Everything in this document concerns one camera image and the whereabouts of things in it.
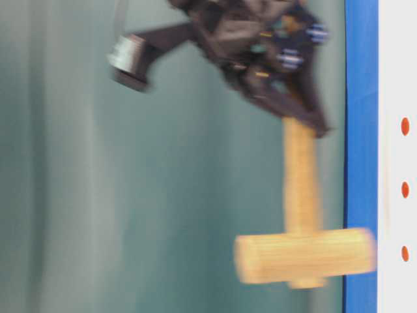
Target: red dot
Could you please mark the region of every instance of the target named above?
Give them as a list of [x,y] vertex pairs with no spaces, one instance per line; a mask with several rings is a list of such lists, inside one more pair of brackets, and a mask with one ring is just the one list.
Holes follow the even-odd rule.
[[401,131],[403,132],[404,136],[408,135],[410,132],[410,122],[406,117],[404,117],[403,121],[401,122]]
[[403,186],[401,186],[401,192],[403,193],[403,197],[407,198],[410,194],[410,187],[409,184],[406,182],[403,183]]
[[409,250],[407,249],[406,246],[403,246],[403,248],[401,249],[401,255],[403,257],[403,260],[405,262],[408,262],[410,259],[410,255],[409,255]]

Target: wooden mallet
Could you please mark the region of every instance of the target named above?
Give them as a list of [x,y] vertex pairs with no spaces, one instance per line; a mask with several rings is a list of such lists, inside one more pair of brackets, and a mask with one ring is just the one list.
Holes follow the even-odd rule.
[[375,269],[375,241],[362,228],[324,231],[313,131],[284,119],[286,233],[244,235],[235,241],[242,282],[289,282],[291,288],[317,288],[324,277]]

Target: hammer head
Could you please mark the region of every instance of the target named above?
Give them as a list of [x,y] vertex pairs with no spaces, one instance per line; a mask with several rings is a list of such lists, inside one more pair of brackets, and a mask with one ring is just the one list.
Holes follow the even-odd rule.
[[365,229],[318,231],[310,235],[239,236],[235,263],[242,282],[294,282],[293,288],[324,284],[322,277],[375,269],[375,241]]

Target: blue border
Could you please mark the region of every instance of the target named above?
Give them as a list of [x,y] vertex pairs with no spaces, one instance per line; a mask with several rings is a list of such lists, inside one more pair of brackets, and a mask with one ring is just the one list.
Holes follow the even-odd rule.
[[[378,0],[346,0],[345,226],[378,226]],[[344,279],[344,312],[377,313],[377,273]]]

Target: green backdrop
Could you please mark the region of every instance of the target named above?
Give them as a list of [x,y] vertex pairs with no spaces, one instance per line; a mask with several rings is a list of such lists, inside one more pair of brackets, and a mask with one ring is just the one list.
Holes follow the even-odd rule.
[[[131,1],[127,28],[183,20]],[[112,0],[10,0],[0,10],[0,311],[341,312],[326,288],[246,286],[238,234],[283,231],[281,122],[244,102],[191,45],[146,95],[109,78]],[[344,1],[317,80],[324,225],[343,224]]]

